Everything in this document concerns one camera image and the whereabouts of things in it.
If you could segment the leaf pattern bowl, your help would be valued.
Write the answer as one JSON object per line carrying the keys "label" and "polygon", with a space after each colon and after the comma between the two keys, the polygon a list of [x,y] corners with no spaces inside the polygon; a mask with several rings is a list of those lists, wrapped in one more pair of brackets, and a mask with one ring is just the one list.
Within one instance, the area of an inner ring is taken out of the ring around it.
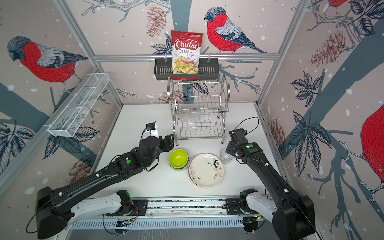
{"label": "leaf pattern bowl", "polygon": [[184,165],[184,166],[181,166],[181,167],[174,167],[172,165],[170,165],[171,169],[173,169],[174,171],[183,171],[185,169],[188,168],[188,165]]}

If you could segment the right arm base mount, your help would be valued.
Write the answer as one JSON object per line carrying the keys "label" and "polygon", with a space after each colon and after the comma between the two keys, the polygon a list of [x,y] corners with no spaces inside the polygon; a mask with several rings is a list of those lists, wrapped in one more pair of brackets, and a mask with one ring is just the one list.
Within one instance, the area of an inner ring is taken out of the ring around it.
{"label": "right arm base mount", "polygon": [[259,212],[251,210],[245,201],[235,198],[225,199],[221,208],[226,210],[227,215],[260,215]]}

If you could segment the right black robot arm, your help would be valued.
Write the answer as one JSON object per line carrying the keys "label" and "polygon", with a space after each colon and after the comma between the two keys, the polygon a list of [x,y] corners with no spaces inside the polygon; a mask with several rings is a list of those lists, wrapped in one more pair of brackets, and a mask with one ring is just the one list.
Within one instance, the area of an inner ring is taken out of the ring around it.
{"label": "right black robot arm", "polygon": [[248,165],[260,178],[272,199],[258,191],[243,191],[241,208],[245,213],[258,212],[272,223],[281,240],[300,240],[316,232],[315,206],[308,196],[301,196],[270,165],[262,148],[249,143],[246,130],[230,131],[231,140],[226,152]]}

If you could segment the white painted ceramic plate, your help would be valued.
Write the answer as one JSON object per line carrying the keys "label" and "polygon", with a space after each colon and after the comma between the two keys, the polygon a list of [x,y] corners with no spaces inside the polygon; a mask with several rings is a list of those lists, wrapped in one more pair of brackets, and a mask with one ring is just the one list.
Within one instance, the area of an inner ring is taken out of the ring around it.
{"label": "white painted ceramic plate", "polygon": [[196,155],[188,166],[192,182],[205,189],[218,186],[224,178],[224,172],[221,160],[207,153]]}

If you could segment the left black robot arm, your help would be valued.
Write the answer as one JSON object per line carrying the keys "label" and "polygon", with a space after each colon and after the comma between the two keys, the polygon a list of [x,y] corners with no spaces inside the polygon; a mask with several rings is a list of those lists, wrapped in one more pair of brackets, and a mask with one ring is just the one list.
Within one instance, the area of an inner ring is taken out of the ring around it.
{"label": "left black robot arm", "polygon": [[74,213],[70,208],[87,197],[146,170],[163,152],[174,148],[174,135],[149,136],[138,147],[113,159],[106,167],[86,178],[55,190],[45,187],[38,191],[36,219],[38,239],[46,239],[62,231]]}

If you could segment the clear glass tumbler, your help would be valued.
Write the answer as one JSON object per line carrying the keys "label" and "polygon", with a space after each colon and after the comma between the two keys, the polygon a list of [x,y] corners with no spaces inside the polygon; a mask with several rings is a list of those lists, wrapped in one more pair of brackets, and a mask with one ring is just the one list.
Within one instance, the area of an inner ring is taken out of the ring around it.
{"label": "clear glass tumbler", "polygon": [[220,151],[220,160],[223,165],[228,165],[234,160],[234,157],[226,153],[226,148],[222,148]]}

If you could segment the lime green bowl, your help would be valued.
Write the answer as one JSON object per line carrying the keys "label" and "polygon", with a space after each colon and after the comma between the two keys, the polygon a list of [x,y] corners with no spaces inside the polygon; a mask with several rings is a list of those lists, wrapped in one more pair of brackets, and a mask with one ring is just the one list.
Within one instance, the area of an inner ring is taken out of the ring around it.
{"label": "lime green bowl", "polygon": [[174,167],[181,167],[187,165],[189,162],[189,155],[185,150],[174,150],[169,157],[169,165]]}

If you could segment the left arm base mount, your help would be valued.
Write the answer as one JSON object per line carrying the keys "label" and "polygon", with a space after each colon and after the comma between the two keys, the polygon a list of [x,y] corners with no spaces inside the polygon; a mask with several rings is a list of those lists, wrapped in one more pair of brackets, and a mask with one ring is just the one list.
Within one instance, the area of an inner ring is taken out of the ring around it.
{"label": "left arm base mount", "polygon": [[132,204],[121,206],[116,212],[112,214],[105,214],[106,217],[122,217],[122,216],[145,216],[148,200],[132,200]]}

